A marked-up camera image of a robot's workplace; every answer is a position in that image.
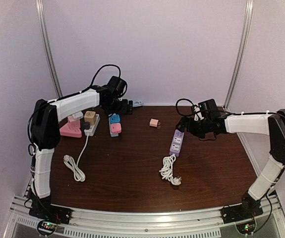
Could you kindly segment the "purple power strip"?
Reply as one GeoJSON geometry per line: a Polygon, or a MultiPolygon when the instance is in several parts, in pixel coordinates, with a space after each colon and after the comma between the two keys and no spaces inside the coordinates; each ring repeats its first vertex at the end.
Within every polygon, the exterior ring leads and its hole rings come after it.
{"type": "Polygon", "coordinates": [[[184,132],[181,132],[178,129],[176,129],[174,131],[174,135],[172,138],[169,155],[175,155],[176,157],[180,155],[183,138],[184,138],[184,132]]]}

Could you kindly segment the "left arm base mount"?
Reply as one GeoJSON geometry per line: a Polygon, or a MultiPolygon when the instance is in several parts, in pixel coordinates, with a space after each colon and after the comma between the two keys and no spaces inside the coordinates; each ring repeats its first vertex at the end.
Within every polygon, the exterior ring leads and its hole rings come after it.
{"type": "Polygon", "coordinates": [[[72,210],[51,204],[51,197],[32,198],[29,215],[57,224],[69,224],[72,210]]]}

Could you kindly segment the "light blue power strip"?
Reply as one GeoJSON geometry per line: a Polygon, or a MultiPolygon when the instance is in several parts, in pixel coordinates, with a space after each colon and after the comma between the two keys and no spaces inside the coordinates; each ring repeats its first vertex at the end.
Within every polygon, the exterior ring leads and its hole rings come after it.
{"type": "Polygon", "coordinates": [[[117,137],[122,132],[120,116],[118,114],[112,114],[109,117],[109,129],[111,137],[117,137]]]}

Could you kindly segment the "blue plug adapter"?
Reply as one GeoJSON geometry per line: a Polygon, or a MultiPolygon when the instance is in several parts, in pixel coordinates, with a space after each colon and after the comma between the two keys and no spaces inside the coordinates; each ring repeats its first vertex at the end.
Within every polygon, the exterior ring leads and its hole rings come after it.
{"type": "Polygon", "coordinates": [[[113,114],[112,116],[109,117],[109,120],[110,120],[110,124],[120,123],[120,115],[113,114]]]}

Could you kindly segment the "pink plug adapter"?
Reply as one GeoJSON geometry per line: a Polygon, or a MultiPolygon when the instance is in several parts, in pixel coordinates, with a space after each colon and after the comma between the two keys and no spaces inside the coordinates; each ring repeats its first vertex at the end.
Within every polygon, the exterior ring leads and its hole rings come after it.
{"type": "Polygon", "coordinates": [[[113,123],[110,125],[111,134],[120,134],[122,132],[121,123],[113,123]]]}

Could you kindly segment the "small pink charger plug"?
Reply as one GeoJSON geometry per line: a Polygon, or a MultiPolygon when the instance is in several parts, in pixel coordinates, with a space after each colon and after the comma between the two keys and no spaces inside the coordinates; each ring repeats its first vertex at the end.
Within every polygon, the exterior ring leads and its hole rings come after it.
{"type": "Polygon", "coordinates": [[[158,119],[150,119],[149,126],[154,128],[160,128],[161,122],[158,119]]]}

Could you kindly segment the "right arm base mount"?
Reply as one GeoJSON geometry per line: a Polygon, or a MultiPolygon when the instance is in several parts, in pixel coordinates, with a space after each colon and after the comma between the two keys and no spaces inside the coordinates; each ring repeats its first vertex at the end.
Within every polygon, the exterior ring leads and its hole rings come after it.
{"type": "Polygon", "coordinates": [[[220,210],[224,224],[253,219],[255,216],[263,214],[263,209],[259,201],[244,198],[241,204],[230,206],[225,205],[220,210]]]}

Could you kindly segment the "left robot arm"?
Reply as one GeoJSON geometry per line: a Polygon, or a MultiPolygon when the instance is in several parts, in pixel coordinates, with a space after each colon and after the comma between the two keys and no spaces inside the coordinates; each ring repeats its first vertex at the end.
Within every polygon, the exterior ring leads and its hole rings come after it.
{"type": "Polygon", "coordinates": [[[74,113],[95,107],[100,107],[107,115],[132,114],[133,101],[122,98],[119,92],[123,87],[95,85],[63,98],[36,102],[28,121],[28,137],[32,156],[32,192],[37,198],[48,198],[51,194],[51,162],[60,141],[60,122],[74,113]]]}

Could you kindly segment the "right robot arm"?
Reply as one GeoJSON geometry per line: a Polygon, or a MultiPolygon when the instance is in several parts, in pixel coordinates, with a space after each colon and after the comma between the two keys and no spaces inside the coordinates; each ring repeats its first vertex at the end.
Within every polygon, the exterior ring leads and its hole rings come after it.
{"type": "Polygon", "coordinates": [[[270,139],[269,158],[262,172],[243,195],[238,215],[248,219],[257,210],[257,203],[279,181],[285,171],[285,109],[276,112],[232,113],[200,107],[188,115],[181,115],[176,129],[189,132],[198,138],[207,133],[263,134],[270,139]]]}

